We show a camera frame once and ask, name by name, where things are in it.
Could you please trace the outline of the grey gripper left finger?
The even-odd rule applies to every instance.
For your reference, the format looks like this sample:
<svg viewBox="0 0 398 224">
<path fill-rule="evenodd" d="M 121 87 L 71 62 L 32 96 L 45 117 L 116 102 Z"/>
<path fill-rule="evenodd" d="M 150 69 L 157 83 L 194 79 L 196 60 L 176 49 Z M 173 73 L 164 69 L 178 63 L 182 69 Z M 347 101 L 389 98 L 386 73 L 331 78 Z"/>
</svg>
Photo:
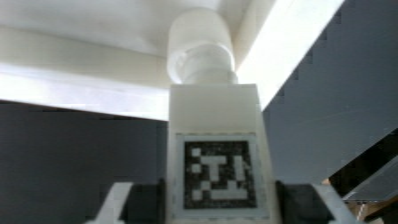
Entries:
<svg viewBox="0 0 398 224">
<path fill-rule="evenodd" d="M 160 184 L 112 184 L 98 214 L 86 224 L 164 224 Z"/>
</svg>

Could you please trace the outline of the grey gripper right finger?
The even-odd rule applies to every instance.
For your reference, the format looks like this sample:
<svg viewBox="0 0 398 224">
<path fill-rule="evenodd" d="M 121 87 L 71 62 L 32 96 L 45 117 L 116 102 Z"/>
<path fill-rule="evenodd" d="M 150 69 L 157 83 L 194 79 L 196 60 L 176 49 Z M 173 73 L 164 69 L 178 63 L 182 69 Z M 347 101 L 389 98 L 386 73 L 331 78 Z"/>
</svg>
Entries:
<svg viewBox="0 0 398 224">
<path fill-rule="evenodd" d="M 277 182 L 283 224 L 365 224 L 331 185 Z"/>
</svg>

